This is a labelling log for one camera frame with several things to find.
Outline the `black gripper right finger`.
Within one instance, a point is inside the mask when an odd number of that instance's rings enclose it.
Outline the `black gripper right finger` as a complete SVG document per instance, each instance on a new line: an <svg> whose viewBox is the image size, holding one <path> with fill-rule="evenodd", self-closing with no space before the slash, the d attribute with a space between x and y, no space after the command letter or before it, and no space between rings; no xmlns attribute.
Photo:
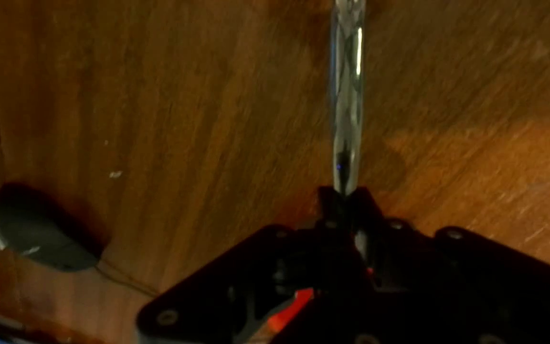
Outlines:
<svg viewBox="0 0 550 344"><path fill-rule="evenodd" d="M358 187L349 196L353 240L362 256L376 250L387 221L366 187Z"/></svg>

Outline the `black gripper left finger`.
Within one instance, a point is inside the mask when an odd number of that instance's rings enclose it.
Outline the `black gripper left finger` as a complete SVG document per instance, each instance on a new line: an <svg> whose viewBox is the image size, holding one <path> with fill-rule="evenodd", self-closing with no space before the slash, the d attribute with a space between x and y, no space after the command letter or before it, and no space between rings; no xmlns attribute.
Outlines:
<svg viewBox="0 0 550 344"><path fill-rule="evenodd" d="M318 219L316 233L320 242L332 252L351 250L351 221L345 198L332 187L316 189Z"/></svg>

